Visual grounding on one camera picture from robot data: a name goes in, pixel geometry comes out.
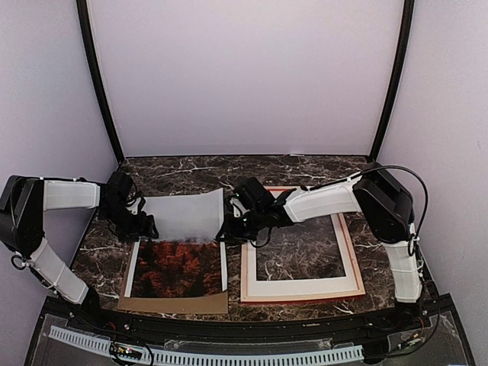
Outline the red wooden picture frame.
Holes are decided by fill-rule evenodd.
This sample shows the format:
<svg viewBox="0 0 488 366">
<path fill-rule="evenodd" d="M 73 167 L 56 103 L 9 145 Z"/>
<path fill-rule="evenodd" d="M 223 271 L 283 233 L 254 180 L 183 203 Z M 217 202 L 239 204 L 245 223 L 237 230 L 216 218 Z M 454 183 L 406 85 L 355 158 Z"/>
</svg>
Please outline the red wooden picture frame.
<svg viewBox="0 0 488 366">
<path fill-rule="evenodd" d="M 365 293 L 344 215 L 360 208 L 349 185 L 287 192 L 293 224 L 263 229 L 242 248 L 240 300 L 286 303 L 357 297 Z"/>
</svg>

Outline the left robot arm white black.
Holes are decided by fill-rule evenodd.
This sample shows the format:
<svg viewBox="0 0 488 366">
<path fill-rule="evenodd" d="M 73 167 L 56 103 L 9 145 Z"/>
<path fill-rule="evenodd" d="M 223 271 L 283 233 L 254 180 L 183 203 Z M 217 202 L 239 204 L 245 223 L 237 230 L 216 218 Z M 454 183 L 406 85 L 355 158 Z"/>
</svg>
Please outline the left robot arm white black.
<svg viewBox="0 0 488 366">
<path fill-rule="evenodd" d="M 79 308 L 77 318 L 91 332 L 102 332 L 107 314 L 99 310 L 97 291 L 70 268 L 51 246 L 46 230 L 50 211 L 95 210 L 119 242 L 156 239 L 156 220 L 134 180 L 113 172 L 107 182 L 84 178 L 12 175 L 1 193 L 1 242 L 17 270 L 29 270 L 48 290 Z"/>
</svg>

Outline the clear acrylic sheet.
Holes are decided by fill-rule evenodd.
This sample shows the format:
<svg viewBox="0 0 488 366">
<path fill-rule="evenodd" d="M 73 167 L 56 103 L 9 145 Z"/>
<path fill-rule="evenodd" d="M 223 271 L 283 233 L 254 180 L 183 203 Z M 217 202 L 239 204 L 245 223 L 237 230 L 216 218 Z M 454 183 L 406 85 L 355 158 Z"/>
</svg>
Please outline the clear acrylic sheet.
<svg viewBox="0 0 488 366">
<path fill-rule="evenodd" d="M 292 281 L 345 276 L 331 217 L 274 229 L 256 253 L 259 281 Z"/>
</svg>

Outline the white mat board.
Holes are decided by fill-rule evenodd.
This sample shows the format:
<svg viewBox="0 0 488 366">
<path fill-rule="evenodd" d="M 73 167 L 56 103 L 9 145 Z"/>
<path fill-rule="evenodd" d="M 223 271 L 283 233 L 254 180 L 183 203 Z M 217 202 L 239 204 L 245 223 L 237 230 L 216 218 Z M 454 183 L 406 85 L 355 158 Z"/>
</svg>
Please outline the white mat board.
<svg viewBox="0 0 488 366">
<path fill-rule="evenodd" d="M 331 217 L 339 243 L 345 276 L 292 281 L 259 281 L 256 275 L 257 248 L 242 247 L 240 300 L 243 303 L 296 303 L 365 295 L 364 283 L 344 215 Z"/>
</svg>

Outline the autumn forest photo print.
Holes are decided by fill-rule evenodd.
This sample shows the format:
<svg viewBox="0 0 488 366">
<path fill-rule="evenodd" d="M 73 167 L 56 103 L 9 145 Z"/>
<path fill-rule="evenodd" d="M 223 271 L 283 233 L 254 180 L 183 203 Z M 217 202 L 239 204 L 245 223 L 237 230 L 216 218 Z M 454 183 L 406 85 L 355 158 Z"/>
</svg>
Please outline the autumn forest photo print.
<svg viewBox="0 0 488 366">
<path fill-rule="evenodd" d="M 124 298 L 208 297 L 227 290 L 223 189 L 149 197 L 146 211 L 159 234 L 134 244 Z"/>
</svg>

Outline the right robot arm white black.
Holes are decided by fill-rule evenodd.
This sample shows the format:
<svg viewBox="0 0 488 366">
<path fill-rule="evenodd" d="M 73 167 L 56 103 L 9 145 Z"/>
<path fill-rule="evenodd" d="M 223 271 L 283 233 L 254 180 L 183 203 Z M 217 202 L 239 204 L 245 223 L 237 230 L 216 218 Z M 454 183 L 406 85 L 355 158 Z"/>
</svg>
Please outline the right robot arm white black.
<svg viewBox="0 0 488 366">
<path fill-rule="evenodd" d="M 288 188 L 273 195 L 252 177 L 233 189 L 226 216 L 216 234 L 219 242 L 254 242 L 262 230 L 293 226 L 317 217 L 361 213 L 385 248 L 398 303 L 389 315 L 397 331 L 419 317 L 414 304 L 422 293 L 423 260 L 418 250 L 422 220 L 416 220 L 413 196 L 393 175 L 392 165 L 369 164 L 345 178 L 312 187 Z"/>
</svg>

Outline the brown cardboard backing board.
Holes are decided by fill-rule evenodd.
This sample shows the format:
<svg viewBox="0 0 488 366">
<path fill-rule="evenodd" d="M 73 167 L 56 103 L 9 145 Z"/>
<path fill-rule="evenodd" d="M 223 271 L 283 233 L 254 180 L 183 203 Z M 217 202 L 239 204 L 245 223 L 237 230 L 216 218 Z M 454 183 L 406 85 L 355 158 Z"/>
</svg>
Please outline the brown cardboard backing board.
<svg viewBox="0 0 488 366">
<path fill-rule="evenodd" d="M 123 279 L 119 310 L 228 313 L 225 246 L 215 242 L 139 241 Z"/>
</svg>

